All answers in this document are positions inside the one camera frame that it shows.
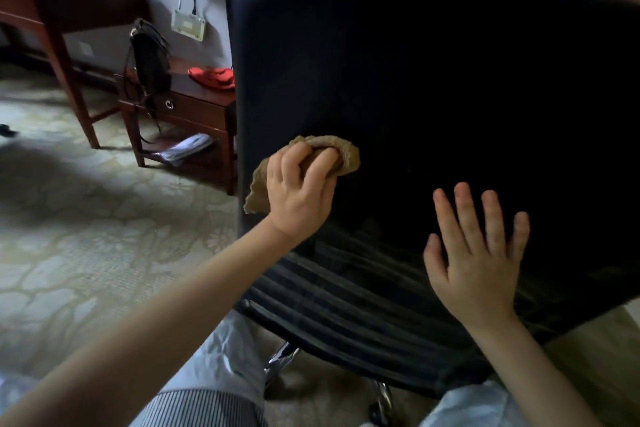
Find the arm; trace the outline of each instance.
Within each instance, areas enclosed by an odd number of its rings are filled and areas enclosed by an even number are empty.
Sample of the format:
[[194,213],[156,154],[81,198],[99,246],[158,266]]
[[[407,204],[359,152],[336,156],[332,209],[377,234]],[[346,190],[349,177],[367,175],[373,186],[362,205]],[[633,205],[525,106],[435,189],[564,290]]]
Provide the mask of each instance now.
[[328,216],[338,158],[325,150],[300,179],[311,149],[300,142],[269,159],[271,213],[97,341],[74,353],[0,417],[2,427],[126,426],[169,381],[269,266]]
[[424,261],[433,290],[466,327],[532,427],[602,425],[513,309],[520,261],[529,238],[527,214],[516,215],[513,238],[507,244],[498,196],[486,191],[485,240],[468,185],[460,183],[454,192],[460,224],[444,191],[438,189],[433,195],[449,256],[447,267],[442,243],[432,234]]

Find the wooden desk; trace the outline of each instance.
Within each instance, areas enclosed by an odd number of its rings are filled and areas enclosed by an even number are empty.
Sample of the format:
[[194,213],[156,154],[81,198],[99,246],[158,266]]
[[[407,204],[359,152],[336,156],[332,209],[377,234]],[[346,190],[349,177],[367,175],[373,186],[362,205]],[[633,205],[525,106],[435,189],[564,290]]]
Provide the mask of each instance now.
[[223,182],[227,194],[233,196],[235,184],[234,136],[236,135],[236,92],[216,91],[204,88],[193,81],[187,71],[194,66],[187,61],[172,58],[171,91],[158,94],[150,102],[151,114],[158,121],[172,124],[180,130],[179,135],[162,135],[152,144],[143,142],[140,136],[138,115],[146,115],[148,109],[141,106],[142,88],[137,83],[135,70],[127,71],[127,79],[116,75],[120,109],[124,119],[131,148],[140,167],[145,159],[166,164],[156,153],[183,140],[188,135],[206,133],[218,141],[195,155],[189,156],[177,168],[190,174],[202,176],[209,181]]
[[138,17],[150,20],[147,0],[0,0],[0,22],[30,30],[38,36],[84,135],[94,149],[100,145],[93,124],[116,113],[118,107],[89,115],[82,92],[74,81],[71,58],[62,35],[131,24]]

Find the floor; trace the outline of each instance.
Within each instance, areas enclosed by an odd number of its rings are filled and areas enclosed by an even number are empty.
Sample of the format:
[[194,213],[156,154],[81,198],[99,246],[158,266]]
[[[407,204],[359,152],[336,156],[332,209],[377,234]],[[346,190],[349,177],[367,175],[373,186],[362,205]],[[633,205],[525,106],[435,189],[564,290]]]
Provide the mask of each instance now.
[[[85,89],[93,112],[113,96]],[[46,375],[73,350],[234,239],[222,190],[140,169],[122,121],[89,148],[53,78],[0,65],[0,367]],[[143,126],[143,133],[153,132]],[[279,345],[255,327],[267,358]],[[558,367],[612,426],[640,425],[640,330],[619,308],[548,345]],[[394,391],[405,425],[434,401]],[[269,391],[270,425],[358,426],[363,378],[302,354]]]

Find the baseboard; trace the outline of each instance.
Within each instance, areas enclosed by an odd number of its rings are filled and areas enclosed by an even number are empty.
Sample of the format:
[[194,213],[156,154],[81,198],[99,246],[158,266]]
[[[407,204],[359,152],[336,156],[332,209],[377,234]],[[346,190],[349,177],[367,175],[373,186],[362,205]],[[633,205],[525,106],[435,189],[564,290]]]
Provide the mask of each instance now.
[[[55,76],[51,64],[41,51],[22,51],[13,46],[4,46],[0,48],[0,62],[11,63],[29,71]],[[77,82],[109,93],[118,93],[112,71],[80,61],[72,62]]]

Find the wooden nightstand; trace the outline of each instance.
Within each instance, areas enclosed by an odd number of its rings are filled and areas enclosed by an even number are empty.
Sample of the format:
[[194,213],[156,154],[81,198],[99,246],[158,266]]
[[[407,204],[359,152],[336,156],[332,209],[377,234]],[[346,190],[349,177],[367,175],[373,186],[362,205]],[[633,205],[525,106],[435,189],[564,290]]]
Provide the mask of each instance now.
[[154,155],[180,140],[196,133],[206,133],[218,141],[210,148],[188,157],[178,167],[187,172],[195,172],[207,180],[222,182],[227,194],[234,194],[234,136],[236,135],[236,92],[209,90],[189,78],[188,68],[194,66],[186,61],[172,59],[171,91],[157,95],[153,99],[152,116],[158,121],[172,124],[181,135],[162,135],[152,144],[140,137],[139,115],[147,115],[148,109],[140,105],[142,89],[137,83],[135,70],[129,70],[128,81],[116,76],[118,103],[122,110],[124,124],[131,140],[131,147],[140,167],[145,167],[145,159],[166,164],[160,156]]

